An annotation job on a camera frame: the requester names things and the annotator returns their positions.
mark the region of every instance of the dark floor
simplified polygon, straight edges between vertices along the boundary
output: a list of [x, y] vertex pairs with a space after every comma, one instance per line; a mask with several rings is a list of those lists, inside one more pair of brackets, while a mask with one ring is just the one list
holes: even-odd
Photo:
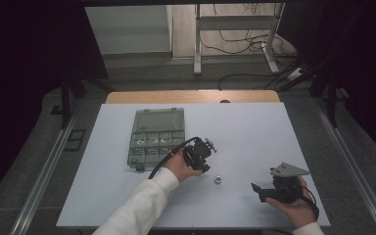
[[[117, 90], [216, 89], [219, 78], [230, 73], [268, 74], [268, 68], [262, 58], [204, 60], [201, 76], [192, 74], [193, 66], [190, 61], [173, 61], [165, 66], [163, 63], [148, 63], [143, 67], [137, 65], [124, 68], [110, 66], [108, 73], [111, 79], [104, 82]], [[224, 79], [221, 87], [261, 88], [269, 79], [233, 76]], [[85, 129], [83, 143], [78, 151], [62, 152], [27, 234], [90, 234], [92, 231], [55, 226], [100, 106], [107, 97], [107, 93], [101, 88], [83, 82], [87, 90], [86, 96], [79, 100], [71, 97], [73, 107], [74, 104], [79, 104], [72, 130]], [[322, 204], [332, 224], [323, 230], [325, 234], [334, 235], [376, 234], [376, 222], [370, 208], [361, 197], [354, 179], [323, 124], [316, 102], [307, 93], [309, 84], [310, 82], [301, 84], [290, 91], [279, 93], [279, 96], [286, 106]], [[43, 110], [37, 124], [0, 184], [0, 234], [11, 232], [37, 175], [59, 137], [62, 117], [51, 115], [51, 111], [54, 106], [60, 105], [59, 89], [44, 97]], [[352, 119], [344, 103], [338, 103], [336, 107], [338, 129], [376, 195], [376, 144]], [[66, 147], [74, 148], [74, 143], [67, 143]], [[197, 231], [195, 234], [211, 233]], [[277, 233], [263, 231], [262, 234]]]

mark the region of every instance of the white table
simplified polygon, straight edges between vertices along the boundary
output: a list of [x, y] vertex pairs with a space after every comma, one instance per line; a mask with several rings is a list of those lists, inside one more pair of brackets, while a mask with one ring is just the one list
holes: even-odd
[[[218, 152], [208, 158], [208, 172], [169, 195], [154, 228], [292, 227], [251, 187], [272, 188], [269, 169], [282, 162], [308, 169], [283, 103], [103, 105], [57, 226], [97, 227], [125, 202], [150, 173], [126, 163], [135, 112], [175, 107], [184, 109], [186, 139], [208, 137]], [[214, 183], [217, 175], [221, 184]], [[311, 176], [304, 179], [316, 197], [319, 224], [329, 226]]]

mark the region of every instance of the small metal nut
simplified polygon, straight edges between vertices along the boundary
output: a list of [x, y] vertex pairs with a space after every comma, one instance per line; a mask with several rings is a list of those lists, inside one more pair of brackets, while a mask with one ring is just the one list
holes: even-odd
[[220, 184], [221, 181], [222, 181], [221, 176], [216, 176], [215, 179], [214, 179], [214, 181], [215, 181], [216, 184]]

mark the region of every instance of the white sleeve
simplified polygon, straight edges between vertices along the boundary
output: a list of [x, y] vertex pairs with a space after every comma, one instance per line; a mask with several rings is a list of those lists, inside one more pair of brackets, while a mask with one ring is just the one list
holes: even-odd
[[144, 180], [94, 234], [148, 234], [166, 206], [167, 195], [178, 185], [172, 171], [162, 167], [153, 179]]
[[323, 235], [317, 222], [307, 224], [293, 231], [294, 235]]

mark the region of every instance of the person's right hand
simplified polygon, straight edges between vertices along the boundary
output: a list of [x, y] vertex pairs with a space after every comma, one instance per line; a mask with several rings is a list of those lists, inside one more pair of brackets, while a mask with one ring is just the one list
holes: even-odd
[[[299, 180], [301, 181], [301, 185], [307, 188], [306, 182], [301, 176], [299, 176]], [[308, 191], [304, 188], [303, 190], [304, 196], [312, 201], [312, 197], [310, 196]], [[308, 203], [304, 202], [302, 199], [298, 199], [293, 204], [282, 204], [279, 201], [274, 200], [272, 198], [266, 198], [265, 200], [270, 205], [285, 213], [296, 226], [296, 228], [300, 228], [307, 224], [316, 222], [316, 217], [312, 208]]]
[[190, 168], [184, 161], [183, 148], [180, 149], [176, 154], [174, 154], [170, 159], [164, 164], [164, 167], [168, 168], [176, 176], [179, 183], [184, 181], [189, 176], [201, 175], [202, 170], [194, 170]]

